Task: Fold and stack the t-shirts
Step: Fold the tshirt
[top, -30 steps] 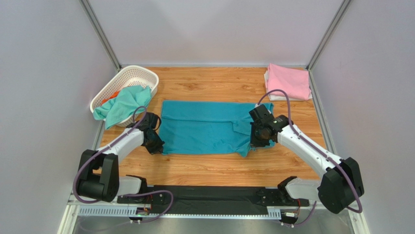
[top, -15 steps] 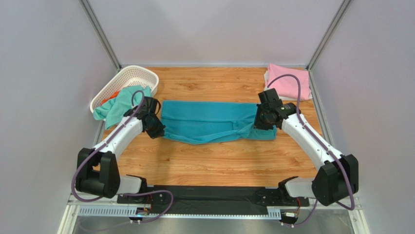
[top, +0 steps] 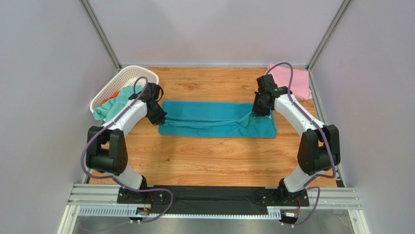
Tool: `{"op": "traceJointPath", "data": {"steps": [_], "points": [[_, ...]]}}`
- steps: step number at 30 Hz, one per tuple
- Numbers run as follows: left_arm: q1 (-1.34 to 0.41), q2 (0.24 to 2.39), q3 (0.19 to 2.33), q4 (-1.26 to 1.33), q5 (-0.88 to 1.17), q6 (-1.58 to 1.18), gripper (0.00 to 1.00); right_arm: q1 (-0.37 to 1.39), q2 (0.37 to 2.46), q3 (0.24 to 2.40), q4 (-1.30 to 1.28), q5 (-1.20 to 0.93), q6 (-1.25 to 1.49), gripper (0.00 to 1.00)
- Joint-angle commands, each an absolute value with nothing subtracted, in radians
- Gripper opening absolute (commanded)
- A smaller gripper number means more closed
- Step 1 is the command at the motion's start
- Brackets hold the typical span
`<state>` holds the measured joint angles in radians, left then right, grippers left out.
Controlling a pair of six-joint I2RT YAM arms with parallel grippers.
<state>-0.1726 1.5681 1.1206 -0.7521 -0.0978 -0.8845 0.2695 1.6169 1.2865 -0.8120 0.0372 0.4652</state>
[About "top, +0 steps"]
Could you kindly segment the teal t shirt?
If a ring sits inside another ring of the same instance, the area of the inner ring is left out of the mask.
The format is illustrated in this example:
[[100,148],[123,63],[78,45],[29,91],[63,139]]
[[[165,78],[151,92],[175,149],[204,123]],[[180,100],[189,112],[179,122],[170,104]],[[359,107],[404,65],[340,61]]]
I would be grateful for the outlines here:
[[257,117],[252,103],[165,100],[161,135],[203,138],[275,138],[273,115]]

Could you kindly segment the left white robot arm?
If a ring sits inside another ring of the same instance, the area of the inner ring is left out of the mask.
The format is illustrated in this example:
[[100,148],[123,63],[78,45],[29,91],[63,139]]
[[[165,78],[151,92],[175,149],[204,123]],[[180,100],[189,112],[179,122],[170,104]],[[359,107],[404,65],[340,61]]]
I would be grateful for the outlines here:
[[164,91],[156,83],[146,83],[141,92],[129,97],[120,113],[102,126],[92,126],[88,130],[87,144],[81,154],[81,167],[89,178],[99,179],[89,170],[102,173],[101,179],[110,178],[123,189],[136,193],[148,193],[144,176],[138,174],[128,163],[126,136],[143,118],[154,126],[166,121],[167,113],[159,100]]

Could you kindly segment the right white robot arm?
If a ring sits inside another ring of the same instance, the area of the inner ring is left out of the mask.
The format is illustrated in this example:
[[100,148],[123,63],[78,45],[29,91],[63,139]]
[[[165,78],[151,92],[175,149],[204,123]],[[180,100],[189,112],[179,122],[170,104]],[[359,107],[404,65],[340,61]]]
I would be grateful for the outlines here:
[[284,194],[304,190],[318,177],[335,178],[340,163],[339,130],[313,117],[295,98],[288,87],[278,87],[272,75],[257,78],[252,113],[264,117],[276,111],[297,131],[301,141],[297,153],[298,165],[280,181]]

